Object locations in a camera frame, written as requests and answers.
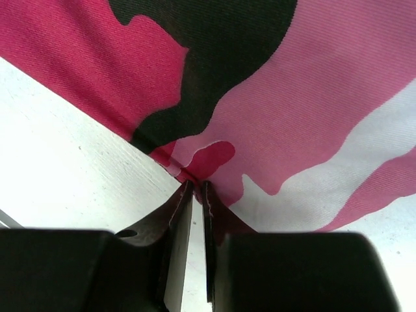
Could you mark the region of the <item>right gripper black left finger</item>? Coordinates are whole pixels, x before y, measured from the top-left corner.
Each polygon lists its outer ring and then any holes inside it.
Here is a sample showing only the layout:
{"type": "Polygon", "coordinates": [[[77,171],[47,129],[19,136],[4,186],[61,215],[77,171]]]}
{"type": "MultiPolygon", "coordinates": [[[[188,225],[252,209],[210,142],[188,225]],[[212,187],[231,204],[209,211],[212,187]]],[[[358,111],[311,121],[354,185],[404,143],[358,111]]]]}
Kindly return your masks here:
{"type": "Polygon", "coordinates": [[[1,310],[179,311],[193,188],[118,233],[3,229],[1,310]]]}

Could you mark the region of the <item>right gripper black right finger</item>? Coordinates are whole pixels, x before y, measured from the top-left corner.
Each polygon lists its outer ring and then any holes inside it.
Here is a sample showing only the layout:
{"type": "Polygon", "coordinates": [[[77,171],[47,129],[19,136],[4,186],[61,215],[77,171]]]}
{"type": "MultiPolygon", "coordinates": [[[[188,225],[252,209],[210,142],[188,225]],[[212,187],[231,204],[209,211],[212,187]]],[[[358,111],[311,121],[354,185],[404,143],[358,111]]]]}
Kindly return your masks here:
{"type": "Polygon", "coordinates": [[[363,235],[260,233],[201,188],[207,301],[214,311],[398,311],[363,235]]]}

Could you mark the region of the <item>pink camouflage trousers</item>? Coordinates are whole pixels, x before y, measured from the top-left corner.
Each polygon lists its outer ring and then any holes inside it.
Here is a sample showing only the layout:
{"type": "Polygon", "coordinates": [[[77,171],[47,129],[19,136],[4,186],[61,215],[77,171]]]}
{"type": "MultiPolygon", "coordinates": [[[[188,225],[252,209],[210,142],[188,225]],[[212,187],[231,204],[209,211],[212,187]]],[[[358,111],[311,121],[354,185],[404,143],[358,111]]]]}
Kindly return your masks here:
{"type": "Polygon", "coordinates": [[[1,56],[259,230],[415,194],[414,1],[2,1],[1,56]]]}

